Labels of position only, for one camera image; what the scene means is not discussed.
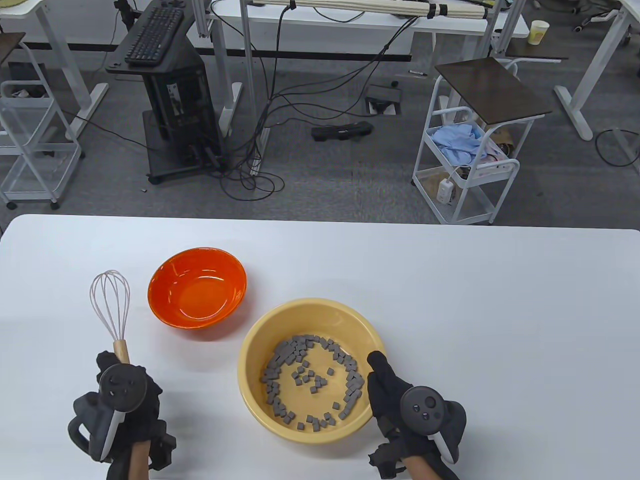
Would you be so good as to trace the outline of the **person's left hand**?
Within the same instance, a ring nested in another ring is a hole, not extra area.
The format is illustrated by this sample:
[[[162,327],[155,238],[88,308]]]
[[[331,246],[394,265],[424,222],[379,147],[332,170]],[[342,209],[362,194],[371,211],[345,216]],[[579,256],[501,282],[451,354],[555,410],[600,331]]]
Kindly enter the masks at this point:
[[[99,353],[96,363],[99,436],[94,452],[109,460],[108,480],[148,480],[150,471],[171,465],[178,445],[160,419],[163,390],[146,368],[122,363],[112,352]]]

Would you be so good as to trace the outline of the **person's right hand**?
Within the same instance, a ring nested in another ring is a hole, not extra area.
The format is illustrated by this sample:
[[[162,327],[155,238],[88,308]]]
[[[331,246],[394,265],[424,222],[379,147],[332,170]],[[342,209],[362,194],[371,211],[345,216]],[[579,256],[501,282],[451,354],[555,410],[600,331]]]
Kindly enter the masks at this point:
[[[467,424],[459,402],[445,400],[427,386],[414,386],[396,375],[379,350],[366,361],[366,386],[372,414],[386,443],[369,455],[382,480],[408,473],[413,480],[455,480],[451,470],[460,455]]]

